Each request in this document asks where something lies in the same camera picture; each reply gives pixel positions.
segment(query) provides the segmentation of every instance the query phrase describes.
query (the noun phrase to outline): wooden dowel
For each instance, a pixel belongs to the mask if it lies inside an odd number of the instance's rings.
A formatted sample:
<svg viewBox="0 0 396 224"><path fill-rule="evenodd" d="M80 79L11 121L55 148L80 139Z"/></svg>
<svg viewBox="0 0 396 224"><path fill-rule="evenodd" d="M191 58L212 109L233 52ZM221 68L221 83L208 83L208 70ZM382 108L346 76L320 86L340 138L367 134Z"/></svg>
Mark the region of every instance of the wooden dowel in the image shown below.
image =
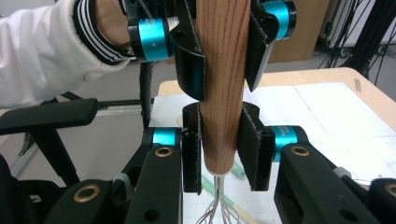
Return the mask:
<svg viewBox="0 0 396 224"><path fill-rule="evenodd" d="M206 56L203 117L205 165L233 167L242 110L250 0L197 0L196 28Z"/></svg>

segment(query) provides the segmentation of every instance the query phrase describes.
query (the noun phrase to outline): brass screw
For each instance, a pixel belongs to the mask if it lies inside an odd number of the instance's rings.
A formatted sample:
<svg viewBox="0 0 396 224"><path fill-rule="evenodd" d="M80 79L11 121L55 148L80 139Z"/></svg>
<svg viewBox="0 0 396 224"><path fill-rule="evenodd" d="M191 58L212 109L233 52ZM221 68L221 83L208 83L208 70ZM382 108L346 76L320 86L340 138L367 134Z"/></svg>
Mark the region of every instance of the brass screw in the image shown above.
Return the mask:
<svg viewBox="0 0 396 224"><path fill-rule="evenodd" d="M73 199L77 203L86 203L86 202L94 199L96 196L98 196L99 192L100 192L100 188L98 185L90 184L90 185L84 186L81 189L79 189L75 193Z"/></svg>
<svg viewBox="0 0 396 224"><path fill-rule="evenodd" d="M155 155L158 157L168 157L172 154L173 150L170 147L161 147L155 150Z"/></svg>
<svg viewBox="0 0 396 224"><path fill-rule="evenodd" d="M294 147L291 149L291 152L297 156L309 156L309 151L303 147Z"/></svg>
<svg viewBox="0 0 396 224"><path fill-rule="evenodd" d="M393 197L396 197L396 184L387 184L385 190Z"/></svg>

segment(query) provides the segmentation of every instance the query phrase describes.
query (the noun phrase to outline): white jacket sleeve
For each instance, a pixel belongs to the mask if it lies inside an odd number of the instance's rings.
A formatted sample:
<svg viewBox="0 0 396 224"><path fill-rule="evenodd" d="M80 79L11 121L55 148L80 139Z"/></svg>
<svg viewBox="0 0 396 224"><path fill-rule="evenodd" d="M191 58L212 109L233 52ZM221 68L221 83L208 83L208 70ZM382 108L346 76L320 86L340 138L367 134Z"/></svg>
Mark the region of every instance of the white jacket sleeve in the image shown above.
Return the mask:
<svg viewBox="0 0 396 224"><path fill-rule="evenodd" d="M20 10L0 20L1 108L39 104L88 76L115 72L128 63L103 63L81 41L73 20L76 1Z"/></svg>

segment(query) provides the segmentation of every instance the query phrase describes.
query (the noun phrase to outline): striped cuff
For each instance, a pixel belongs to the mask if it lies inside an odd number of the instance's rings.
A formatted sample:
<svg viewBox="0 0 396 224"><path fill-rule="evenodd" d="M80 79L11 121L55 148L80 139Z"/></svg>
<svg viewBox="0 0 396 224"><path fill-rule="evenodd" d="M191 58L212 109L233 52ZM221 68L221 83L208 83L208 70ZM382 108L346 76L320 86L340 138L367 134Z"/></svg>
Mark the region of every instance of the striped cuff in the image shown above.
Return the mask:
<svg viewBox="0 0 396 224"><path fill-rule="evenodd" d="M100 33L96 26L94 2L94 0L80 0L75 4L73 20L79 38L103 63L114 65L131 59L133 56L128 54L127 49L118 49Z"/></svg>

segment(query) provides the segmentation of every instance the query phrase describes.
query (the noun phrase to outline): green object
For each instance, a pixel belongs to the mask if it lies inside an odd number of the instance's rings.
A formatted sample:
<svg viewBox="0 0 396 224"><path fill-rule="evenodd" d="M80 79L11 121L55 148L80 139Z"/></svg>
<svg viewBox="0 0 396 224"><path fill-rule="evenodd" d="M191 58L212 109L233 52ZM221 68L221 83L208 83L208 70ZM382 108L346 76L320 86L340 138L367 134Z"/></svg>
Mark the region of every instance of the green object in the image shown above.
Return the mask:
<svg viewBox="0 0 396 224"><path fill-rule="evenodd" d="M215 186L210 182L206 177L201 175L201 181L202 181L202 186L204 187L205 190L207 190L209 193L212 195L215 195ZM224 195L224 201L230 205L231 207L235 206L235 203L231 201L227 196Z"/></svg>
<svg viewBox="0 0 396 224"><path fill-rule="evenodd" d="M239 179L246 179L247 174L245 174L244 168L242 168L238 163L234 162L233 163L233 169L231 169L231 172L236 175Z"/></svg>

